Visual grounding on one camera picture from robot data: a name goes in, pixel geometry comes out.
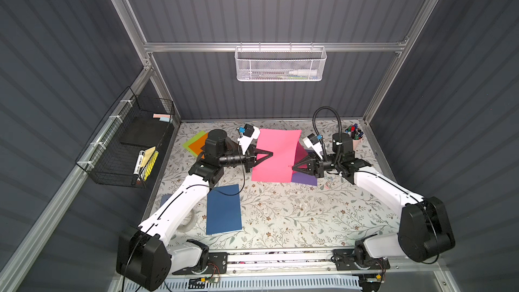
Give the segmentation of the magenta paper sheet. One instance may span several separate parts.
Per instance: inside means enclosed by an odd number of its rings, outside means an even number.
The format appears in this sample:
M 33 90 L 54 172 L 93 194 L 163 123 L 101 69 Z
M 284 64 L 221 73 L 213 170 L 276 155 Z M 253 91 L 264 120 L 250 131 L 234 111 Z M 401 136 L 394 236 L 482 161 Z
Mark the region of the magenta paper sheet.
M 273 156 L 252 170 L 252 181 L 269 183 L 291 182 L 295 160 L 295 150 L 299 143 L 301 130 L 260 131 L 257 148 L 272 151 Z
M 305 150 L 305 147 L 301 143 L 298 143 L 295 150 L 294 164 L 300 163 L 302 159 L 306 158 L 307 156 L 308 152 Z

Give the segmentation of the lime green paper sheet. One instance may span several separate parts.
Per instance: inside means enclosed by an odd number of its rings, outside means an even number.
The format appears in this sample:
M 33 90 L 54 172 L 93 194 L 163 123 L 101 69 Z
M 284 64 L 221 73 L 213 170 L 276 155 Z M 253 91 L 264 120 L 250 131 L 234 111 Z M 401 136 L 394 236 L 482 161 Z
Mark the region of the lime green paper sheet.
M 200 133 L 204 134 L 205 131 L 201 131 L 199 133 L 197 133 L 194 137 L 192 137 L 191 139 L 189 139 L 188 141 L 186 141 L 182 146 L 190 153 L 193 155 L 193 152 L 189 149 L 189 145 L 191 143 L 193 143 L 195 140 L 196 140 L 196 137 L 197 135 L 200 135 Z

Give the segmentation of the orange paper sheet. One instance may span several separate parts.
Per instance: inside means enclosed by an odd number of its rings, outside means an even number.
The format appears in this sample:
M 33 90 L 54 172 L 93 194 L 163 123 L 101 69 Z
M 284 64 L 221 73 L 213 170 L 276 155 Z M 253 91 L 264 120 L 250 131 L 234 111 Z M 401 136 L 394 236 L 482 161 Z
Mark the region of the orange paper sheet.
M 189 145 L 189 149 L 193 152 L 193 155 L 197 157 L 202 152 L 202 148 L 205 145 L 205 140 L 207 139 L 208 134 L 205 132 L 204 134 L 200 133 L 197 135 L 196 140 Z

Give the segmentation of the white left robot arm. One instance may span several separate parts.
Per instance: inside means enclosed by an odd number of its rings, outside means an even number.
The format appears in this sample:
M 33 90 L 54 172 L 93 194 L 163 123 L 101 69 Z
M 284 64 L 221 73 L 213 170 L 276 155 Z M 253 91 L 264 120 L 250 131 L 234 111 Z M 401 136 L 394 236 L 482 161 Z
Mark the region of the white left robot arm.
M 189 239 L 168 248 L 173 234 L 193 208 L 212 192 L 226 195 L 217 184 L 226 167 L 240 166 L 244 173 L 271 158 L 271 151 L 258 149 L 254 141 L 260 129 L 245 124 L 232 141 L 227 132 L 209 132 L 202 152 L 189 169 L 181 186 L 156 212 L 137 227 L 125 229 L 119 236 L 116 272 L 148 291 L 155 291 L 169 274 L 187 270 L 202 274 L 209 264 L 209 247 Z

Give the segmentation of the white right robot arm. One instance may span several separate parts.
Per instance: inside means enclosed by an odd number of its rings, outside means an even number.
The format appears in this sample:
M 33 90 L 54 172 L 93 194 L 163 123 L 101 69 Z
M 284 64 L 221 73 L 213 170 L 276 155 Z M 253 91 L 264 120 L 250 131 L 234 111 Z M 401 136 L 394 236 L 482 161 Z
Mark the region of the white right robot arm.
M 371 163 L 357 158 L 351 138 L 354 131 L 345 132 L 338 112 L 331 107 L 327 110 L 335 115 L 338 125 L 331 153 L 315 129 L 304 138 L 311 152 L 292 169 L 315 178 L 326 173 L 340 176 L 372 194 L 400 218 L 396 233 L 369 235 L 355 242 L 351 254 L 334 255 L 331 260 L 340 264 L 350 259 L 360 270 L 376 264 L 385 270 L 387 258 L 407 257 L 417 263 L 434 264 L 442 253 L 454 249 L 455 237 L 445 204 L 437 197 L 423 197 L 398 185 Z

